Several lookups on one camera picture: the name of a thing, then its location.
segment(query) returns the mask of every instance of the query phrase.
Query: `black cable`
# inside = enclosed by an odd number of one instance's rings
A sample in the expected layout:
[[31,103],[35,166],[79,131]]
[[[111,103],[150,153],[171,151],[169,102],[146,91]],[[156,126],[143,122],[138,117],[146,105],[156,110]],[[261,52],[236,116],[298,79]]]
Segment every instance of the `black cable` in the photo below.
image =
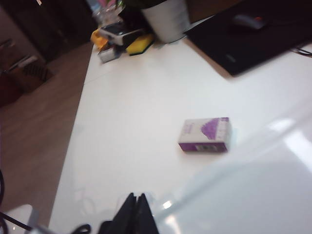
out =
[[8,234],[8,226],[6,225],[6,222],[4,221],[3,218],[0,217],[0,227],[3,229],[3,234]]
[[291,49],[296,54],[312,57],[312,52],[302,49],[302,47],[305,46],[304,44],[297,46],[296,48]]
[[71,234],[89,234],[90,232],[91,226],[89,224],[84,224],[76,228]]
[[[2,171],[0,170],[0,206],[1,206],[2,201],[3,201],[4,191],[5,191],[4,178],[3,178]],[[19,222],[18,220],[6,215],[5,213],[0,212],[0,226],[3,228],[4,234],[8,233],[7,232],[8,228],[7,228],[7,225],[4,221],[5,219],[10,221],[11,223],[14,223],[17,226],[20,226],[21,228],[23,228],[27,231],[31,231],[33,229],[32,227],[29,227],[28,225],[23,224],[22,222]]]
[[6,215],[5,213],[0,212],[0,217],[4,218],[5,220],[8,220],[11,223],[14,223],[15,225],[18,225],[19,227],[21,227],[25,230],[31,231],[33,229],[32,227],[30,227],[26,224],[23,224],[22,222],[19,222],[18,220]]
[[0,170],[0,206],[3,201],[3,197],[4,197],[4,178],[3,178],[2,171]]

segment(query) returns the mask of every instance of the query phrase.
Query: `small box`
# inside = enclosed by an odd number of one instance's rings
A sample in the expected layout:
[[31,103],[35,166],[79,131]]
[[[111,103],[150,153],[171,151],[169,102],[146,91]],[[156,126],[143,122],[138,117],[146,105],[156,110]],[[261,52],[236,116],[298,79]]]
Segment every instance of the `small box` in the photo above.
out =
[[188,119],[180,135],[183,151],[226,152],[231,138],[229,118]]
[[119,58],[121,52],[117,49],[116,45],[106,45],[98,53],[99,58],[103,63]]

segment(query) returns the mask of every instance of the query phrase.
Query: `cardboard box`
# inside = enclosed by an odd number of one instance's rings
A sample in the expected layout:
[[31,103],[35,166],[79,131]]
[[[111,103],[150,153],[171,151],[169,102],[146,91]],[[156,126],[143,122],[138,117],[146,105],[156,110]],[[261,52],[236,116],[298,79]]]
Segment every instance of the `cardboard box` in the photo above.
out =
[[188,119],[184,122],[179,145],[184,151],[226,152],[231,132],[227,117]]
[[9,39],[0,43],[0,69],[9,70],[9,68],[24,55],[16,47],[15,43]]
[[53,76],[35,56],[24,57],[9,71],[15,83],[26,93],[34,91]]

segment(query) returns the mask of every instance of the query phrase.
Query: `yellow object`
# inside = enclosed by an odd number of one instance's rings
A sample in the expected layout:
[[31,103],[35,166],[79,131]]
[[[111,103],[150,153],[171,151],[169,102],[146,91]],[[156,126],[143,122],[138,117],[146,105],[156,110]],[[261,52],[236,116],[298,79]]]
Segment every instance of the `yellow object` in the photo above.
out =
[[92,35],[90,40],[97,46],[97,48],[100,50],[102,49],[107,43],[108,39],[102,37],[99,35],[99,29],[95,30]]
[[132,44],[127,47],[126,51],[129,55],[140,55],[143,54],[153,42],[154,35],[146,34],[132,42]]

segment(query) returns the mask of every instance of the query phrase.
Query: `purple and white box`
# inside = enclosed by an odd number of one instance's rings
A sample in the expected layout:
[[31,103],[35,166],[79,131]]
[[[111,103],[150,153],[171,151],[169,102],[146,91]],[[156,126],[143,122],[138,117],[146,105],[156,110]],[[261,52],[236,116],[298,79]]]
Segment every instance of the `purple and white box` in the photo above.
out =
[[188,119],[180,135],[183,151],[226,152],[231,138],[229,118]]

